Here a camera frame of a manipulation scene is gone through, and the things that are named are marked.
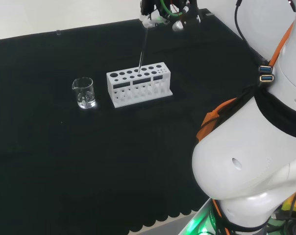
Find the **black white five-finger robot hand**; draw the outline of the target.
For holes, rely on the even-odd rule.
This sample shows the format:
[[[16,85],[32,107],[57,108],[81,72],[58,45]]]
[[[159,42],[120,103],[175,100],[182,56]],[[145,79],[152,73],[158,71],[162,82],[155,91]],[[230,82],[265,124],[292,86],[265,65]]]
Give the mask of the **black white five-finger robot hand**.
[[[182,31],[188,22],[201,22],[196,0],[142,0],[140,21],[145,28],[172,25]]]

